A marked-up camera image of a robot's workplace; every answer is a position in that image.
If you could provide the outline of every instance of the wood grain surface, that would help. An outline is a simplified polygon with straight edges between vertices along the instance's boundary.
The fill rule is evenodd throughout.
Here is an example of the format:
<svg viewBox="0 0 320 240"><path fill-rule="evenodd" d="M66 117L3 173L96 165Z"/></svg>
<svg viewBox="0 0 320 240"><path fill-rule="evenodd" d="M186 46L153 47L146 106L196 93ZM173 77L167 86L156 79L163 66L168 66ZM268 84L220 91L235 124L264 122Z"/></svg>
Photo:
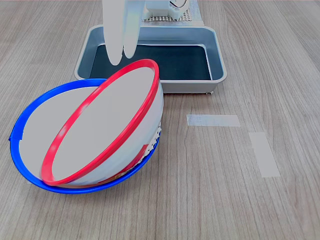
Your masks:
<svg viewBox="0 0 320 240"><path fill-rule="evenodd" d="M166 95L160 144L129 180L62 195L16 169L8 138L38 96L75 80L100 1L0 1L1 240L320 239L320 3L199 1L227 79ZM241 127L188 126L188 114ZM262 178L249 133L265 132L280 177Z"/></svg>

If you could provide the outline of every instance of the blue ring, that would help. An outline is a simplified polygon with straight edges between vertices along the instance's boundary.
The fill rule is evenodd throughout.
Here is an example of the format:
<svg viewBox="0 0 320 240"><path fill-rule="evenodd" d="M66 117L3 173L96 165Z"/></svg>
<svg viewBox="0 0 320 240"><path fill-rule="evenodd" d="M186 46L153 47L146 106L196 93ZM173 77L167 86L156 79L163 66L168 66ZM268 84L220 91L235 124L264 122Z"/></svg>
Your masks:
<svg viewBox="0 0 320 240"><path fill-rule="evenodd" d="M99 186L93 186L93 187L88 187L88 188L62 188L62 187L56 187L56 186L49 186L45 184L43 181L35 177L29 170L26 168L24 165L21 156L20 156L20 151L19 151L19 141L22 140L23 133L24 133L24 128L25 125L31 116L31 114L36 110L37 107L39 107L42 103L47 101L48 99L73 90L73 89L79 89L79 88L87 88L87 87L99 87L106 79L102 78L96 78L96 79L84 79L84 80L77 80L77 81L72 81L69 83L65 83L61 86L58 86L45 94L41 95L38 97L34 102L32 102L20 115L18 120L16 121L12 133L10 135L9 141L10 141L10 149L11 149L11 156L13 159L13 162L18 169L18 171L31 183L34 185L44 189L48 190L54 193L59 193L59 194L88 194L88 193L93 193L97 191L101 191L104 189L108 189L110 187L113 187L124 180L130 178L132 175L134 175L137 171L139 171L146 163L147 161L151 158L152 154L155 152L159 139L157 139L156 144L154 145L153 150L143 158L142 162L137 164L132 170L130 170L128 173L125 175L119 177L118 179L108 182L103 185Z"/></svg>

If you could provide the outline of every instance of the bowl rim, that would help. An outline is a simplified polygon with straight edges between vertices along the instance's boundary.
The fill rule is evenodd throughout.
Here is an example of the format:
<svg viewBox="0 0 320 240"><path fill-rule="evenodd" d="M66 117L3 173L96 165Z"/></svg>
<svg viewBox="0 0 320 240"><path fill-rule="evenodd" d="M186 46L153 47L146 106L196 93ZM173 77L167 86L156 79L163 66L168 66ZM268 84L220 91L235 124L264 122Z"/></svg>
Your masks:
<svg viewBox="0 0 320 240"><path fill-rule="evenodd" d="M52 172L52 167L53 167L56 153L64 137L68 133L69 129L76 122L76 120L82 114L84 109L87 106L89 106L100 93L102 93L108 86L114 83L117 79L119 79L123 75L133 70L144 68L144 67L150 68L154 71L152 85L143 104L141 105L141 107L139 108L135 116L131 119L129 124L118 135L118 137L116 137L115 140L109 146L106 147L104 151L102 151L95 159L89 162L86 166L84 166L82 169L78 170L77 172L71 174L68 177L55 180ZM80 104L80 106L70 116L70 118L62 126L61 130L54 138L42 163L41 177L43 182L49 186L59 186L59 185L68 184L90 173L91 171L96 169L98 166L100 166L103 162L105 162L110 156L112 156L123 145L123 143L132 135L132 133L136 130L136 128L139 126L139 124L142 122L142 120L146 116L152 103L154 102L154 99L156 98L156 94L158 92L159 84L160 84L159 82L160 82L159 67L157 63L152 59L141 59L125 66L124 68L122 68L121 70L113 74L111 77L109 77L108 80L106 80L104 83L102 83L95 91L93 91Z"/></svg>

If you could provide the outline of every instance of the metal tray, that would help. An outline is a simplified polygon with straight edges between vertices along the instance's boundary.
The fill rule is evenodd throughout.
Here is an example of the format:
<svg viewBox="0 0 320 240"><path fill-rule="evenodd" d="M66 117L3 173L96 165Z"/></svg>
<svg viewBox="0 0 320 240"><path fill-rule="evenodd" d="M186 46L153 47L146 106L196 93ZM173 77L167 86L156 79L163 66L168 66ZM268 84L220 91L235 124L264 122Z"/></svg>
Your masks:
<svg viewBox="0 0 320 240"><path fill-rule="evenodd" d="M101 69L101 72L103 72L105 71L105 68L108 68L108 66L110 68L114 67L111 65L107 65L105 61L100 62L100 64L98 65L97 62L95 62L98 47L104 45L105 40L103 25L96 25L92 27L88 31L74 71L74 75L78 80L98 78L94 76L92 77L91 73L93 68L95 68L95 72L99 72L99 68ZM202 77L201 80L181 79L179 77L176 79L161 79L162 69L168 68L175 72L178 72L178 69L175 68L174 65L172 65L171 58L170 65L162 66L162 68L161 66L159 66L160 80L162 83L163 92L165 94L211 93L214 91L216 86L227 77L227 72L219 47L217 35L212 28L202 25L142 25L140 28L138 39L138 47L139 46L184 46L185 49L187 49L186 46L199 46L203 48L205 54L202 55L203 59L201 60L204 64L207 64L206 68L209 72L207 78ZM203 67L197 67L197 64L199 66L199 63L195 61L196 58L193 55L192 51L188 53L187 49L185 50L185 52L186 56L190 58L190 61L186 61L186 63L188 63L189 71L190 68L194 73L197 73L197 71L204 71ZM104 54L105 56L102 56L102 59L108 60L107 51L105 51ZM157 56L149 58L157 61ZM105 75L100 75L99 77L108 78L108 76Z"/></svg>

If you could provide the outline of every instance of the tape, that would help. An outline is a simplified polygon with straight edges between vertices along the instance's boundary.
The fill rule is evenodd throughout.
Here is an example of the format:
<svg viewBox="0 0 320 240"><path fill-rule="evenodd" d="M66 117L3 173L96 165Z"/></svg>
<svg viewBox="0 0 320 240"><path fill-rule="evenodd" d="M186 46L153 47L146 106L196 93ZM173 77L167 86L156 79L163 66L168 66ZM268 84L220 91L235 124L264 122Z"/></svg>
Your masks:
<svg viewBox="0 0 320 240"><path fill-rule="evenodd" d="M237 115L201 115L186 116L188 126L197 127L241 127Z"/></svg>
<svg viewBox="0 0 320 240"><path fill-rule="evenodd" d="M274 155L264 132L249 132L262 178L280 177Z"/></svg>

